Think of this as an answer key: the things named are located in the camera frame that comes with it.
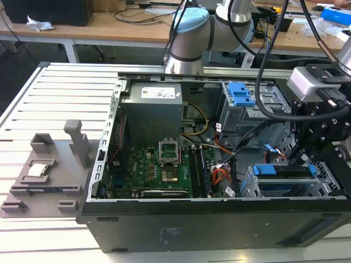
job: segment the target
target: green circuit board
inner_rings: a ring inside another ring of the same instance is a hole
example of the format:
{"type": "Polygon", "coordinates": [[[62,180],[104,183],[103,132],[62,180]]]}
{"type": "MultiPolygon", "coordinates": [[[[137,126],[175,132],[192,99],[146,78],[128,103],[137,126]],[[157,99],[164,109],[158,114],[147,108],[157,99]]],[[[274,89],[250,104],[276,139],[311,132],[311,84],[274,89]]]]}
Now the green circuit board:
{"type": "MultiPolygon", "coordinates": [[[[204,148],[203,155],[208,173],[214,164],[214,153],[211,148],[204,148]]],[[[162,157],[176,157],[174,149],[163,148],[162,157]]],[[[114,198],[129,198],[130,190],[179,190],[188,192],[188,198],[193,197],[189,166],[188,148],[180,149],[180,163],[178,166],[160,165],[158,146],[132,147],[128,158],[127,175],[123,187],[114,191],[114,198]]]]}

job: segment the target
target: plastic bag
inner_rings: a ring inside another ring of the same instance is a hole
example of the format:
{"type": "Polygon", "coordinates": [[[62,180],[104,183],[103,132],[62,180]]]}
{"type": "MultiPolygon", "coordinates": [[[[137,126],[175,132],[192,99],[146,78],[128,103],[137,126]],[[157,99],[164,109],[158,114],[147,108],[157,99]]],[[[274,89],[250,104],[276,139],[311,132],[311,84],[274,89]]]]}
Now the plastic bag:
{"type": "MultiPolygon", "coordinates": [[[[331,26],[331,24],[329,24],[328,22],[324,21],[323,18],[316,18],[313,19],[313,24],[317,29],[318,34],[321,37],[326,37],[326,33],[324,32],[324,30],[326,30],[328,27],[331,26]]],[[[313,33],[312,30],[310,28],[310,26],[308,24],[305,24],[302,28],[303,33],[308,36],[308,37],[313,37],[313,33]]]]}
{"type": "Polygon", "coordinates": [[[52,26],[52,24],[50,22],[36,21],[34,19],[31,19],[29,16],[27,16],[27,18],[28,18],[27,26],[31,30],[35,30],[35,31],[39,32],[40,30],[54,29],[54,27],[52,26]]]}

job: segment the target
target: motherboard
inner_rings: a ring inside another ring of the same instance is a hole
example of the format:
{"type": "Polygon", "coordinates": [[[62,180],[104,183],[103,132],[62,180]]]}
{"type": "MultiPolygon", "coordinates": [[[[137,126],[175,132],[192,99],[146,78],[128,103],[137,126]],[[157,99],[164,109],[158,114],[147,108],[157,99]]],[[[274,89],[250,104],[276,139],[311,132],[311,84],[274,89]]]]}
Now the motherboard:
{"type": "Polygon", "coordinates": [[[111,198],[205,198],[211,188],[211,166],[215,164],[210,147],[159,146],[131,147],[126,174],[110,173],[107,188],[111,198]],[[164,163],[163,160],[178,160],[164,163]]]}

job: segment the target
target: slotted metal platform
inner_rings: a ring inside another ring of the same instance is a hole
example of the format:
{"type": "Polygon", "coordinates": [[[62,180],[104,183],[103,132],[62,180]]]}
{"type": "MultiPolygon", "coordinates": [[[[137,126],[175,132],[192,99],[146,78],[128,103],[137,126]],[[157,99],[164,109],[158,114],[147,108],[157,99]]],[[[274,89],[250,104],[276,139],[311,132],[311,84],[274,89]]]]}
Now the slotted metal platform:
{"type": "MultiPolygon", "coordinates": [[[[59,63],[37,68],[0,118],[0,203],[26,162],[35,133],[69,140],[66,120],[80,119],[82,132],[100,139],[118,72],[162,71],[159,66],[59,63]]],[[[205,68],[205,73],[248,77],[257,71],[205,68]]],[[[289,75],[265,71],[269,77],[289,75]]],[[[350,225],[308,248],[106,255],[74,218],[0,219],[0,244],[0,262],[351,262],[350,225]]]]}

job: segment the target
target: gray floor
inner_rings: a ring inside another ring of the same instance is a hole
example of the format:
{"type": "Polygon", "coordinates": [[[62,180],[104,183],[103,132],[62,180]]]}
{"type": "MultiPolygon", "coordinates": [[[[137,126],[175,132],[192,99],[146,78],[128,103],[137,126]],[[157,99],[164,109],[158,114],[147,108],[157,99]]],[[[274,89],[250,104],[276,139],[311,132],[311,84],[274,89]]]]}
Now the gray floor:
{"type": "MultiPolygon", "coordinates": [[[[24,43],[24,45],[39,62],[67,62],[65,50],[59,49],[57,44],[24,43]]],[[[98,52],[91,46],[79,45],[77,49],[82,63],[101,63],[98,60],[98,52]]],[[[158,48],[115,47],[114,57],[113,47],[101,47],[101,49],[105,55],[105,61],[102,63],[108,64],[160,65],[163,52],[158,48]]],[[[212,54],[212,60],[215,62],[211,64],[208,62],[208,56],[209,52],[203,55],[204,66],[239,67],[233,56],[225,58],[221,53],[215,52],[212,54]]],[[[18,46],[18,52],[15,54],[6,52],[0,56],[0,114],[11,103],[36,66],[23,45],[18,46]]]]}

